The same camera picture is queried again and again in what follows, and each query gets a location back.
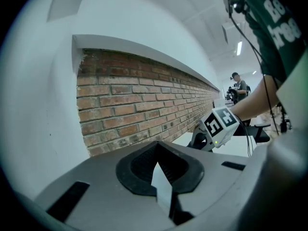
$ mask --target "person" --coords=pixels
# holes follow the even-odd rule
[[[307,35],[301,31],[307,28],[300,9],[302,1],[245,0],[244,14],[259,44],[264,79],[251,95],[231,108],[241,120],[251,119],[278,104],[277,89],[307,53]]]
[[[243,100],[247,97],[247,85],[244,80],[241,79],[240,75],[236,72],[232,74],[232,79],[236,81],[236,87],[237,87],[237,102]]]

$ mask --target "black cap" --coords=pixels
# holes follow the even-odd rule
[[[234,72],[234,73],[232,74],[232,78],[234,78],[234,76],[236,76],[236,75],[239,75],[239,74],[236,73],[236,72]]]

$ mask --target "fluorescent light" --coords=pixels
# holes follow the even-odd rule
[[[242,50],[242,41],[238,43],[237,45],[237,53],[236,55],[239,56],[241,54],[241,50]]]

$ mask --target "brick wall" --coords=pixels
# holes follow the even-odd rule
[[[151,59],[84,50],[77,106],[90,155],[146,141],[173,141],[193,131],[218,91]]]

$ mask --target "white table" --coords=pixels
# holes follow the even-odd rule
[[[174,140],[172,143],[187,146],[188,143],[192,140],[193,133],[186,132]],[[253,136],[250,136],[249,144],[250,151],[252,154],[252,149],[255,149],[257,144]],[[247,151],[247,137],[246,136],[232,136],[231,139],[226,143],[226,145],[222,145],[220,148],[214,148],[214,153],[219,154],[227,154],[234,156],[245,156],[248,157]]]

